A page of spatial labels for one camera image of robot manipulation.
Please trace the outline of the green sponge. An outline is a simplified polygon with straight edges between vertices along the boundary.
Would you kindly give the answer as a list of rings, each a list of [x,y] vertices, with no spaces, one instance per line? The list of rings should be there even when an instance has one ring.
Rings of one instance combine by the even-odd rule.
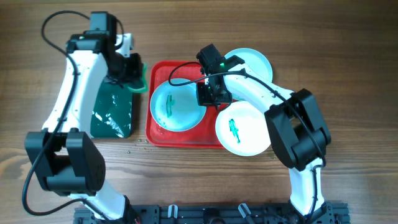
[[[133,78],[132,83],[127,84],[127,89],[133,93],[145,93],[148,91],[148,84],[146,80],[147,64],[143,63],[138,76]]]

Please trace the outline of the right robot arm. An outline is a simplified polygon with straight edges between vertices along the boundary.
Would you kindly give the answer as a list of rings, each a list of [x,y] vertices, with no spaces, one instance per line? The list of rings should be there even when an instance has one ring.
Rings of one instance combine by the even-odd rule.
[[[264,114],[273,151],[289,169],[290,202],[311,220],[324,203],[320,170],[331,142],[315,97],[306,89],[294,92],[273,84],[265,75],[267,69],[255,66],[257,60],[249,54],[225,57],[210,44],[196,58],[204,75],[198,104],[217,107],[238,96]]]

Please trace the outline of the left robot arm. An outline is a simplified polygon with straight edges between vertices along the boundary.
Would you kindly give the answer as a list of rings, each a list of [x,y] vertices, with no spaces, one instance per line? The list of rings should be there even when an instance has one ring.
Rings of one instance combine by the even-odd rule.
[[[106,164],[91,139],[91,118],[103,83],[147,91],[146,65],[133,52],[133,38],[106,11],[88,16],[89,29],[73,34],[62,54],[67,67],[53,110],[42,129],[25,137],[32,164],[22,189],[22,206],[31,215],[28,189],[36,177],[44,191],[82,203],[96,223],[139,223],[129,199],[105,178]]]

